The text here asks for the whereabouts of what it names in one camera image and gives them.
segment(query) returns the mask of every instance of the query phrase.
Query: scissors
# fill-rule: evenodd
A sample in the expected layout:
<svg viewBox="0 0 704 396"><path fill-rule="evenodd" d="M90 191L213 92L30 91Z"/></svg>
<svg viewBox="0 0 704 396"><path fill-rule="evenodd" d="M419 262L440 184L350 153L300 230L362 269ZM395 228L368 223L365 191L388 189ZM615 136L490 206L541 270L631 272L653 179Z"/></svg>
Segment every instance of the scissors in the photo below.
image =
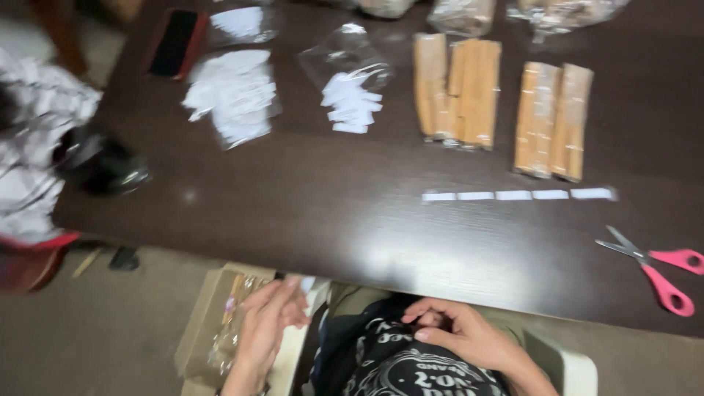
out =
<svg viewBox="0 0 704 396"><path fill-rule="evenodd" d="M646 273L653 283L653 287L660 298L660 303L667 308L668 311L680 316L694 315L694 303L692 300L668 282L667 279L660 275L653 267L648 265L648 257L664 261L673 266L678 266L679 268L694 272L697 275L703 275L704 256L690 249L675 250L674 252L644 252L635 247L631 241L621 235L616 228L610 225L607 225L606 228L621 242L621 245L601 240L596 240L596 243L613 249L616 252L627 254L637 260L643 272Z"/></svg>

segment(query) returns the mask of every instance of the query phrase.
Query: black phone screen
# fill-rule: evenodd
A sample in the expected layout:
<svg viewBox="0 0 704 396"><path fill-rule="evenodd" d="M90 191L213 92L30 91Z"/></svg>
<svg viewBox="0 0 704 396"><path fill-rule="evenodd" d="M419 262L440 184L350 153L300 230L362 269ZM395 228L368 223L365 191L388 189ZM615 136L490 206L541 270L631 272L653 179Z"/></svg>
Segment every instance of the black phone screen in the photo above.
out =
<svg viewBox="0 0 704 396"><path fill-rule="evenodd" d="M198 13L193 11L171 11L169 23L149 66L150 74L166 77L179 74L197 20Z"/></svg>

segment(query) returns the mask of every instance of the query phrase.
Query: fingernail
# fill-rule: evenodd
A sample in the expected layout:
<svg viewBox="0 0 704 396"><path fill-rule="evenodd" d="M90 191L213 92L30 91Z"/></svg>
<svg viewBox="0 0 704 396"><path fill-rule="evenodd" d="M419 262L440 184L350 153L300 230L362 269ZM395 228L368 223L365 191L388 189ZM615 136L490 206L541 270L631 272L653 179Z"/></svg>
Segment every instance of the fingernail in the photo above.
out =
<svg viewBox="0 0 704 396"><path fill-rule="evenodd" d="M428 339L428 333L423 330L416 331L414 338L418 341L425 341Z"/></svg>

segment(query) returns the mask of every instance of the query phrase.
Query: smartphone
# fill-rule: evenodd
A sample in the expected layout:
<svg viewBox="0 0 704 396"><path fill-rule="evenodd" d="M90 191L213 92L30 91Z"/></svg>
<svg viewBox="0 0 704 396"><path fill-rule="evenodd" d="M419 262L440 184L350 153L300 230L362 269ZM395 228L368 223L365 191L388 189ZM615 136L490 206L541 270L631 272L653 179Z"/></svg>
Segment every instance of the smartphone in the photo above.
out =
<svg viewBox="0 0 704 396"><path fill-rule="evenodd" d="M205 13L167 10L159 25L163 34L158 37L147 73L183 80L193 65L206 22Z"/></svg>

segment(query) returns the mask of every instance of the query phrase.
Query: red scissor handle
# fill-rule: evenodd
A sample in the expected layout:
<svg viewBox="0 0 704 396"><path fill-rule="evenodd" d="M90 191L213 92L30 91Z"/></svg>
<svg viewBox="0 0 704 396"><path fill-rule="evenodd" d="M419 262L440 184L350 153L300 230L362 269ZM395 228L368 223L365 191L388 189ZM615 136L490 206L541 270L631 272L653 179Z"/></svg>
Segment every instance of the red scissor handle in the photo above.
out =
<svg viewBox="0 0 704 396"><path fill-rule="evenodd" d="M668 311L680 316L694 315L694 303L683 292L680 292L670 282L667 282L659 272L647 264L641 264L641 268L653 283L655 291L658 292L660 303Z"/></svg>
<svg viewBox="0 0 704 396"><path fill-rule="evenodd" d="M650 257L678 266L697 275L704 275L704 256L691 250L682 249L674 252L648 252Z"/></svg>

